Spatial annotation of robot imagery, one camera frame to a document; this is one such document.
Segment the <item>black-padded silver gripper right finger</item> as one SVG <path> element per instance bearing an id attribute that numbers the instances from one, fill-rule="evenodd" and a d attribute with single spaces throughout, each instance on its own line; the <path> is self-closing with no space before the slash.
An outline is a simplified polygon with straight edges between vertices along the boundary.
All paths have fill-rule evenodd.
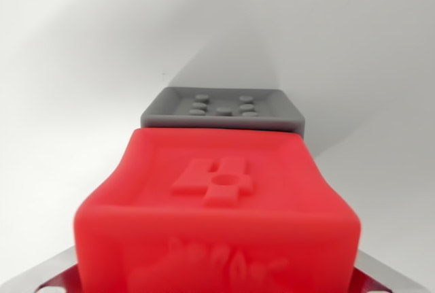
<path id="1" fill-rule="evenodd" d="M 349 286 L 350 292 L 430 292 L 362 250 L 358 251 Z"/>

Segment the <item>black-padded silver gripper left finger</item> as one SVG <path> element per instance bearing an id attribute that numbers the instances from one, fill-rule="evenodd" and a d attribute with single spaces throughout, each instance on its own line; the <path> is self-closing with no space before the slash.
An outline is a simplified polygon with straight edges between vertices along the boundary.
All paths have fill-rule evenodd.
<path id="1" fill-rule="evenodd" d="M 5 282 L 1 292 L 37 292 L 44 287 L 82 292 L 74 246 Z"/>

